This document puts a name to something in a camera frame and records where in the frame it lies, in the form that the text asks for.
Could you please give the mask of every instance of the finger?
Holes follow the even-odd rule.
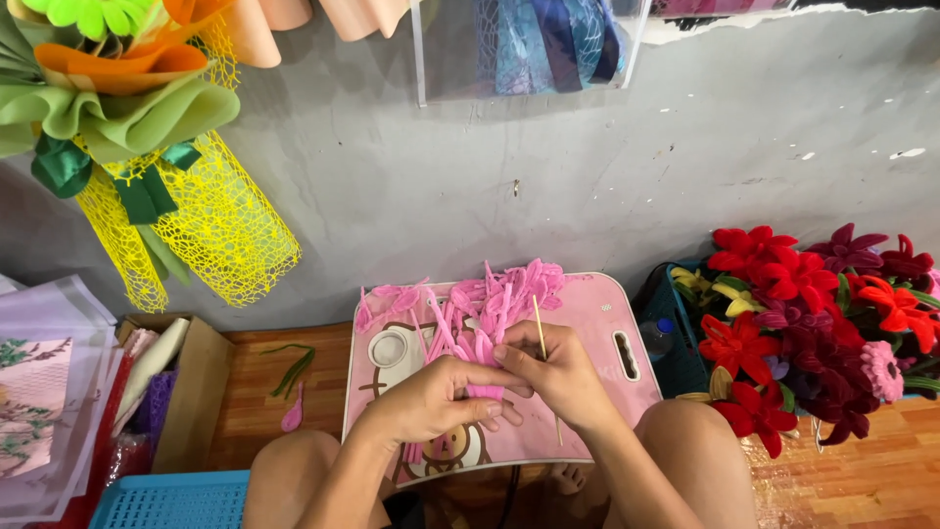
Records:
[[[492,398],[468,398],[447,405],[446,429],[483,419],[492,419],[503,414],[503,403]]]
[[[538,384],[542,381],[545,377],[545,370],[548,368],[545,363],[535,360],[511,345],[494,347],[493,358],[503,364],[507,371],[523,378],[528,384]]]
[[[495,433],[499,431],[499,423],[494,419],[483,419],[479,422],[484,428]]]
[[[520,387],[520,386],[508,386],[506,389],[507,389],[507,390],[510,390],[510,391],[513,392],[513,393],[516,393],[517,395],[521,396],[522,398],[529,398],[529,397],[531,397],[532,395],[535,394],[535,390],[532,389],[532,386],[522,386],[522,387]]]
[[[541,332],[545,336],[545,348],[548,352],[557,347],[572,329],[550,323],[541,324]],[[532,320],[523,320],[506,329],[503,335],[503,344],[524,348],[527,345],[539,346],[539,325]]]
[[[523,414],[516,410],[508,400],[503,400],[503,419],[513,426],[523,425]]]
[[[514,386],[525,387],[529,383],[522,378],[489,365],[472,363],[469,361],[452,361],[449,363],[450,376],[455,388],[465,388],[467,384],[475,386]]]

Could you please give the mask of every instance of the blue plastic tray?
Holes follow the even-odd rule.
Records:
[[[248,471],[135,475],[102,495],[89,529],[240,529]]]
[[[684,268],[695,271],[698,261],[679,262]],[[652,370],[659,381],[663,398],[691,392],[707,392],[709,373],[698,355],[698,340],[692,331],[689,316],[685,313],[679,293],[672,288],[669,272],[675,266],[666,267],[666,274],[656,287],[656,292],[640,314],[639,321],[656,321],[660,318],[672,320],[672,350],[661,360],[652,362]]]

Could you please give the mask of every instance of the foot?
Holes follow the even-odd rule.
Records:
[[[555,485],[556,492],[562,496],[577,494],[585,487],[588,472],[594,465],[574,463],[555,463],[552,465],[549,479]]]

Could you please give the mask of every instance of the flower bouquet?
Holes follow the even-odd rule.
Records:
[[[757,433],[776,458],[796,412],[833,425],[820,446],[869,434],[867,414],[905,394],[940,391],[940,301],[933,258],[906,235],[854,236],[854,224],[803,251],[769,226],[716,230],[720,248],[695,271],[670,272],[701,356],[711,404],[738,437]]]
[[[194,271],[251,303],[300,258],[215,128],[239,100],[232,0],[0,0],[0,157],[75,197],[141,310]]]

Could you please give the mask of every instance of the leg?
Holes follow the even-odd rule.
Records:
[[[706,529],[757,528],[750,468],[738,438],[717,411],[698,402],[666,400],[643,414],[635,432]],[[595,480],[602,480],[600,473]],[[603,527],[624,525],[612,508]]]
[[[298,431],[272,441],[251,465],[244,502],[244,529],[293,529],[317,493],[339,453],[339,441],[329,434]],[[387,495],[391,483],[383,483]],[[391,522],[378,498],[368,518],[369,529]]]

